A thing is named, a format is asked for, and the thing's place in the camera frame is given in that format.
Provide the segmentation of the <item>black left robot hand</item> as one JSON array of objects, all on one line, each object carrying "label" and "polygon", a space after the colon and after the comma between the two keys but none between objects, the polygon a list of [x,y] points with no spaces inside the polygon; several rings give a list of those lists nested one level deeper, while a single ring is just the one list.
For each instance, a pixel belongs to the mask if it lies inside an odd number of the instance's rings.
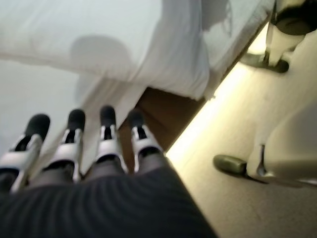
[{"label": "black left robot hand", "polygon": [[80,173],[85,113],[75,109],[54,156],[34,179],[50,126],[33,116],[0,159],[3,238],[214,238],[216,232],[169,163],[140,111],[128,114],[134,153],[129,173],[114,108],[100,111],[97,154]]}]

